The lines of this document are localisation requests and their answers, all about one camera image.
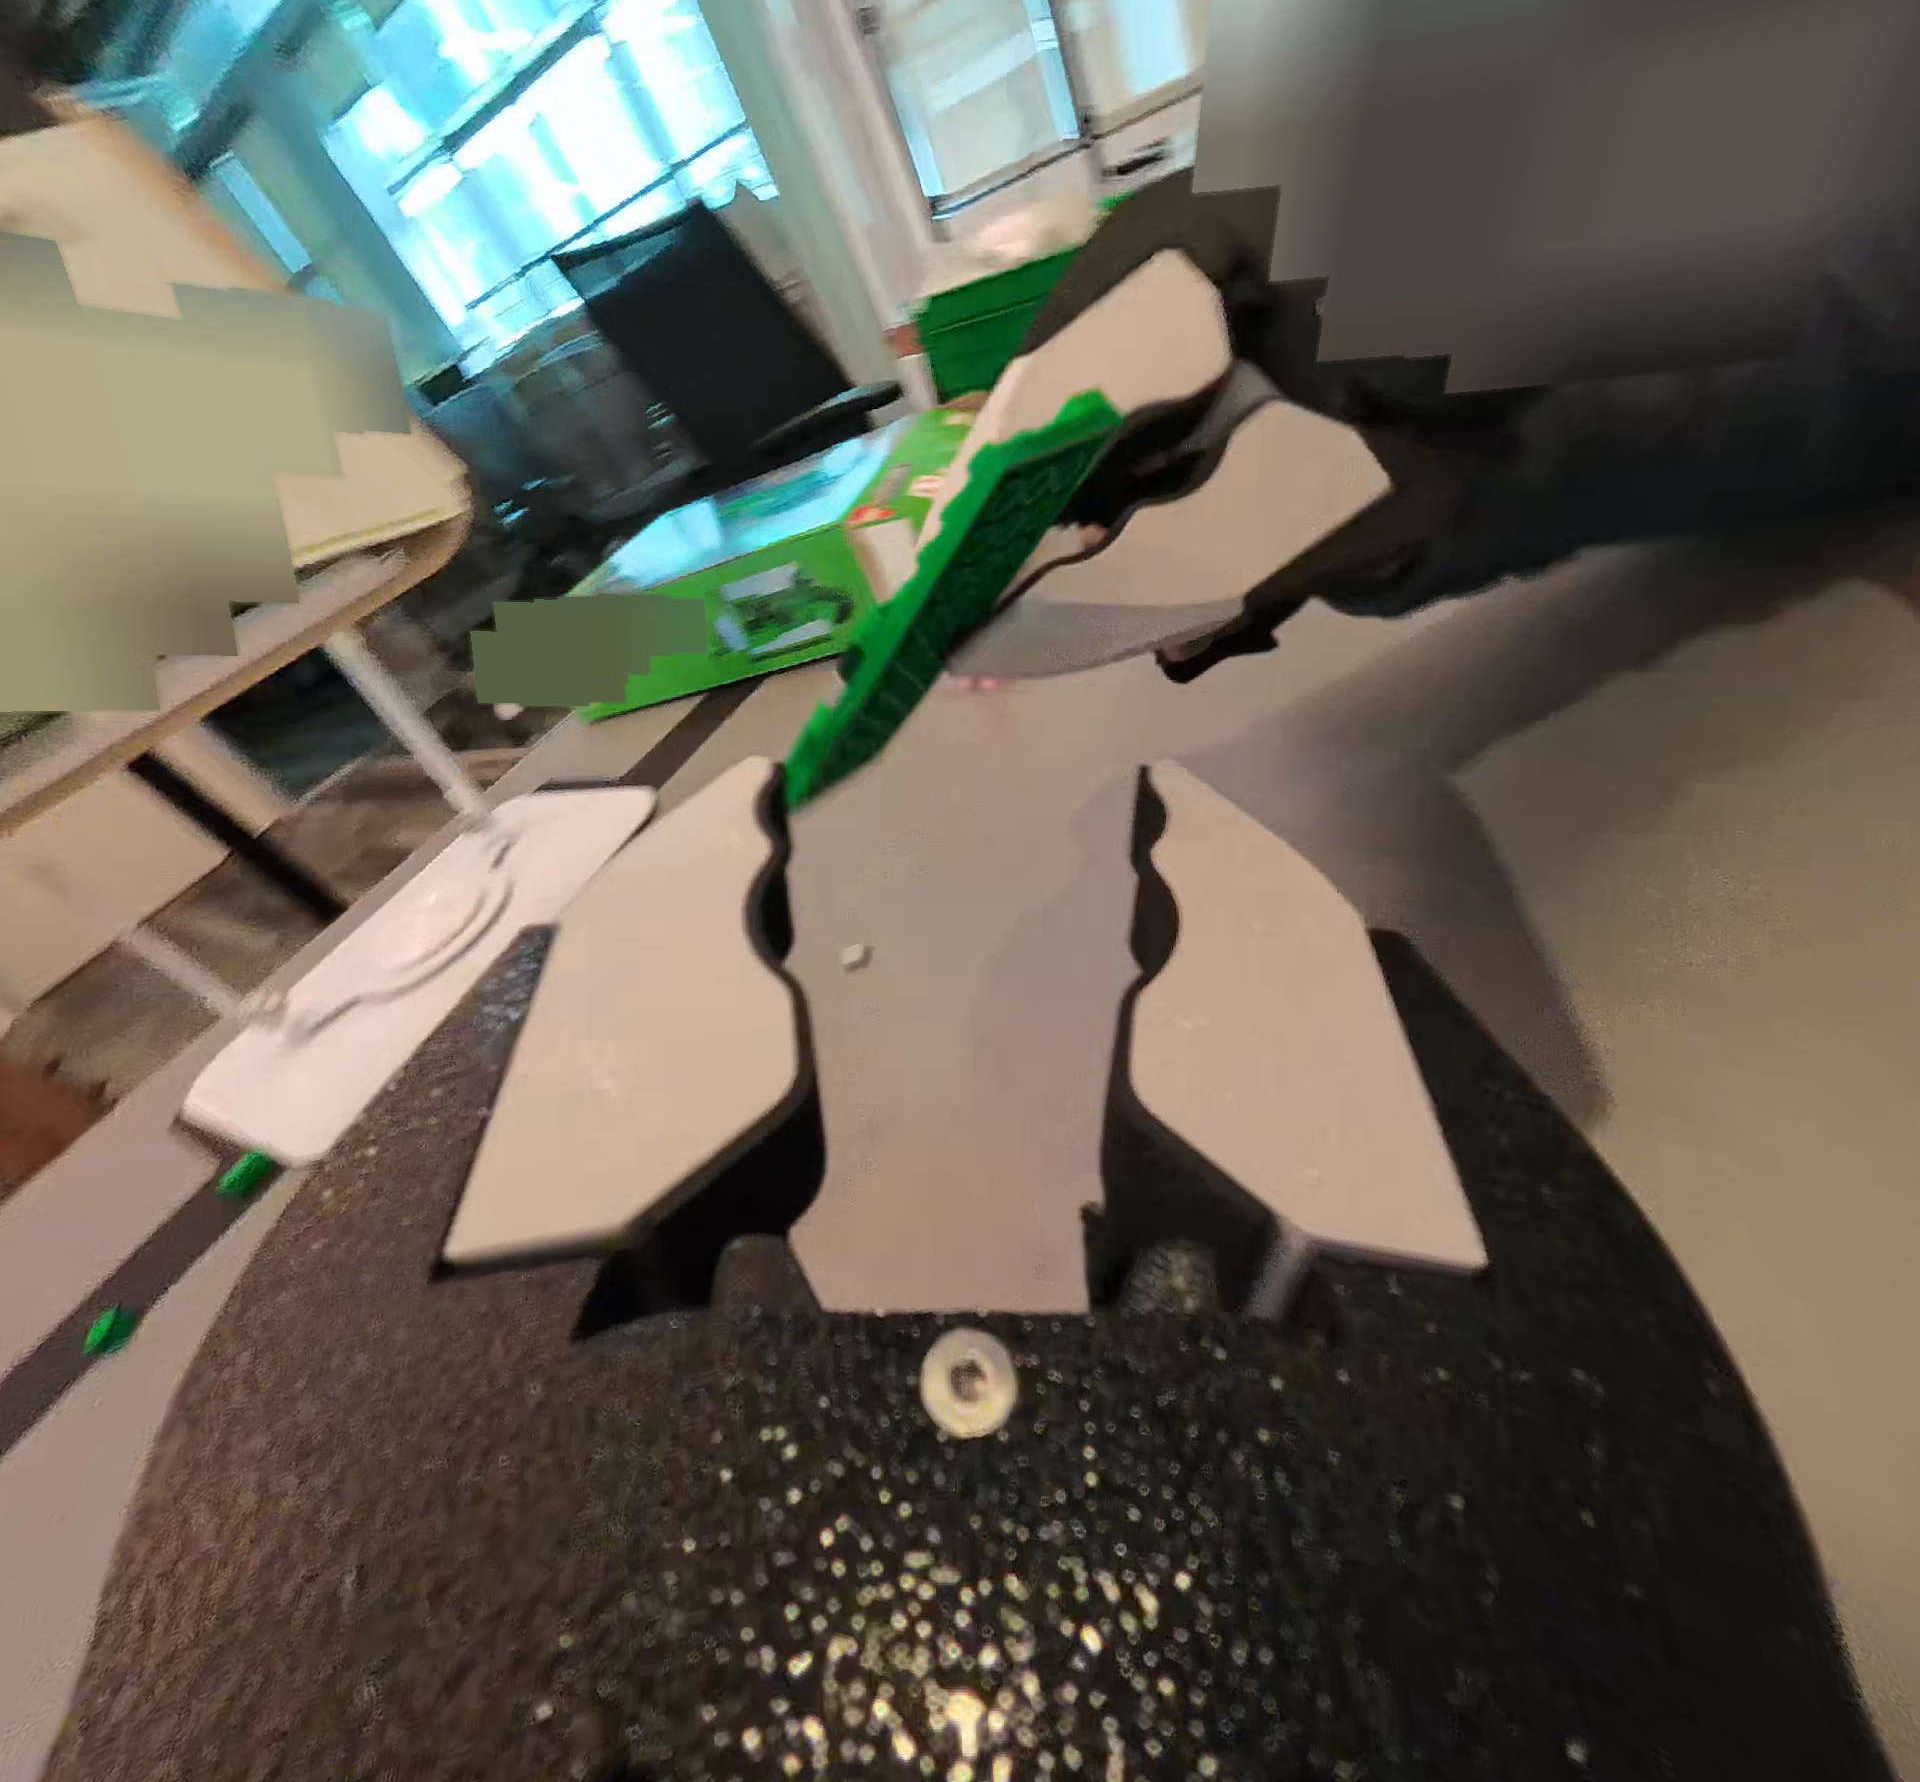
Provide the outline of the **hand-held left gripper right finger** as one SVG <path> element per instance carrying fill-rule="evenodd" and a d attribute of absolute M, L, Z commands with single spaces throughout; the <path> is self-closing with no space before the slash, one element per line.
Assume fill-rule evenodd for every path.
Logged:
<path fill-rule="evenodd" d="M 1483 1229 L 1362 914 L 1185 766 L 1140 768 L 1112 1037 L 1112 1294 L 1172 1250 L 1276 1319 L 1320 1264 L 1481 1277 Z"/>

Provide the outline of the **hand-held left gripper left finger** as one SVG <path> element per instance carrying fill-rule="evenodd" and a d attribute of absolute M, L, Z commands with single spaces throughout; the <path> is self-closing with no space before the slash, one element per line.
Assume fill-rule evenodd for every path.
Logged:
<path fill-rule="evenodd" d="M 826 1165 L 786 968 L 779 762 L 640 827 L 563 911 L 441 1243 L 451 1273 L 786 1232 Z"/>

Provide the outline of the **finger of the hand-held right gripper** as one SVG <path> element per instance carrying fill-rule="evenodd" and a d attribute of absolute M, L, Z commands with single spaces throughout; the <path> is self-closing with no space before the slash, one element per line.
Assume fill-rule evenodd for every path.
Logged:
<path fill-rule="evenodd" d="M 1220 634 L 1261 582 L 1385 488 L 1351 427 L 1261 401 L 1185 492 L 1128 504 L 1095 542 L 1048 530 L 994 614 L 950 655 L 949 674 L 1046 680 Z"/>
<path fill-rule="evenodd" d="M 1213 280 L 1182 249 L 1158 249 L 996 378 L 961 444 L 958 464 L 1048 425 L 1096 393 L 1125 416 L 1186 401 L 1223 380 L 1228 316 Z"/>

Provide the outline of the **green brick baseplate build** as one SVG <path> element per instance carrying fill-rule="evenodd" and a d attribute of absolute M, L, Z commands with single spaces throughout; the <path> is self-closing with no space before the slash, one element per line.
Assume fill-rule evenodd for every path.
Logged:
<path fill-rule="evenodd" d="M 837 692 L 806 719 L 782 762 L 799 812 L 872 763 L 958 650 L 998 614 L 1022 565 L 1112 448 L 1120 415 L 1101 392 L 982 448 L 909 579 L 855 627 Z"/>

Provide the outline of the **grey desk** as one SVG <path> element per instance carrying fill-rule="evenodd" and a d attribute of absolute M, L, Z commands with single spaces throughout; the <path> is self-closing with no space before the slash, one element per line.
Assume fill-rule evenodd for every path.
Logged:
<path fill-rule="evenodd" d="M 1913 555 L 934 698 L 790 827 L 754 1301 L 441 1267 L 519 933 L 257 1232 L 29 1777 L 1915 1777 Z M 1153 762 L 1373 930 L 1481 1277 L 1087 1304 Z"/>

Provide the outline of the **green plastic crate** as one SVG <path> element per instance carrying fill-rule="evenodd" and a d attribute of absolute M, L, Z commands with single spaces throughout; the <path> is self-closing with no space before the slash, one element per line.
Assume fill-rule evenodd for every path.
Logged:
<path fill-rule="evenodd" d="M 985 393 L 1020 352 L 1045 299 L 1078 259 L 1082 243 L 996 266 L 940 286 L 914 314 L 935 401 Z"/>

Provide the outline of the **white book stand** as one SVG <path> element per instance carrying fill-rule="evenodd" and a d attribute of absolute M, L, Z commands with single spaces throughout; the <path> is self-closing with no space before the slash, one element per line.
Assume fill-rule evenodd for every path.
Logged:
<path fill-rule="evenodd" d="M 338 632 L 327 653 L 450 798 L 460 831 L 311 968 L 254 993 L 188 1088 L 188 1128 L 283 1168 L 329 1154 L 499 954 L 551 924 L 656 808 L 648 786 L 495 805 L 360 636 Z"/>

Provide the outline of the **black office chair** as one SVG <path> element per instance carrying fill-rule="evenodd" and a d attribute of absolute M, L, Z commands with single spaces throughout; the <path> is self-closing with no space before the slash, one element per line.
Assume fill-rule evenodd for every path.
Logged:
<path fill-rule="evenodd" d="M 674 504 L 833 450 L 904 395 L 853 383 L 704 200 L 549 261 L 689 451 Z"/>

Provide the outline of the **scatter of green toy bricks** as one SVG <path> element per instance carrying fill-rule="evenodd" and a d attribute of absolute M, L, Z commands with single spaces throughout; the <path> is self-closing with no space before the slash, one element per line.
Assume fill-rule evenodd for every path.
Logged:
<path fill-rule="evenodd" d="M 136 1250 L 128 1280 L 94 1316 L 81 1338 L 81 1359 L 94 1360 L 123 1348 L 140 1328 L 145 1309 L 187 1273 L 232 1226 L 238 1208 L 251 1203 L 281 1174 L 263 1151 L 240 1154 L 174 1216 L 152 1241 Z"/>

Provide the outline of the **green toy set box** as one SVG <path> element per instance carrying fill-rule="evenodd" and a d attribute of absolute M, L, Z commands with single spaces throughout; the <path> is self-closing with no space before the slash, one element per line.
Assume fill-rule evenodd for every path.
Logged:
<path fill-rule="evenodd" d="M 667 643 L 589 723 L 837 659 L 909 576 L 925 508 L 974 421 L 939 403 L 650 520 L 582 594 L 671 605 Z"/>

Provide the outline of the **wood-edged side table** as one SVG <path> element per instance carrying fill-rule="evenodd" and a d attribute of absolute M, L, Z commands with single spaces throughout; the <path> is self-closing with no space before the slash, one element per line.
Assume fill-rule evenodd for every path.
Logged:
<path fill-rule="evenodd" d="M 178 314 L 165 284 L 284 294 L 251 240 L 127 124 L 73 91 L 4 64 L 4 206 L 73 206 L 78 232 L 59 234 L 79 299 Z M 243 690 L 338 634 L 358 634 L 376 612 L 435 576 L 471 526 L 471 492 L 455 455 L 418 421 L 398 444 L 392 430 L 347 432 L 341 473 L 296 473 L 278 483 L 292 580 L 238 584 L 232 632 L 163 659 L 155 706 L 64 714 L 4 745 L 4 833 L 40 818 L 84 788 L 130 769 L 163 743 L 202 724 Z"/>

